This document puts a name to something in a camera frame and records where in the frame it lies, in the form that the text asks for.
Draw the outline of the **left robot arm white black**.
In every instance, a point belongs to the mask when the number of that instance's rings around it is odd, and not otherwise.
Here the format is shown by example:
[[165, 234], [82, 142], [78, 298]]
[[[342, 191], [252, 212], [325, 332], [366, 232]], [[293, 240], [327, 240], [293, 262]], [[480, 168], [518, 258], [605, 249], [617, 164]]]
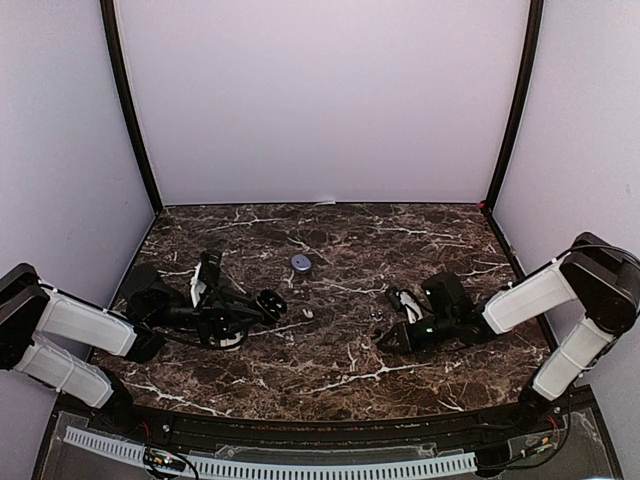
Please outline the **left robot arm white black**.
[[183, 295], [150, 264], [135, 268], [123, 285], [124, 313], [97, 307], [45, 284], [20, 263], [1, 279], [1, 367], [24, 373], [101, 411], [120, 436], [141, 427], [140, 412], [112, 373], [89, 365], [50, 340], [61, 336], [136, 363], [151, 360], [169, 340], [168, 330], [194, 334], [207, 350], [235, 350], [257, 324], [286, 312], [270, 290], [251, 297], [219, 283], [217, 263], [204, 256]]

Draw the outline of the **black earbud charging case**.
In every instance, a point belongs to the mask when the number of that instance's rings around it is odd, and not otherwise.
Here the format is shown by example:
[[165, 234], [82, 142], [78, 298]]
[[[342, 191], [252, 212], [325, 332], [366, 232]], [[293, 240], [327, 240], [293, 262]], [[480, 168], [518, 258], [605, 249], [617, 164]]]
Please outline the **black earbud charging case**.
[[256, 305], [262, 310], [263, 323], [272, 324], [287, 313], [286, 301], [275, 291], [262, 290], [255, 299]]

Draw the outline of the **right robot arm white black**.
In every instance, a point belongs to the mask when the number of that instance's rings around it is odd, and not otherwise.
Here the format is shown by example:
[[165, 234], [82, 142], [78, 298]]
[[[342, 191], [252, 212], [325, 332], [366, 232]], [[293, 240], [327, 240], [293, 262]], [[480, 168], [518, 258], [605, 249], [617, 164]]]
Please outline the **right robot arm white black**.
[[424, 280], [420, 302], [406, 289], [385, 295], [406, 319], [378, 342], [386, 353], [427, 351], [457, 340], [480, 345], [561, 305], [577, 302], [582, 315], [538, 368], [510, 413], [521, 434], [534, 432], [549, 416], [549, 405], [593, 367], [639, 317], [639, 260], [632, 253], [584, 232], [570, 248], [536, 271], [474, 303], [460, 277], [441, 272]]

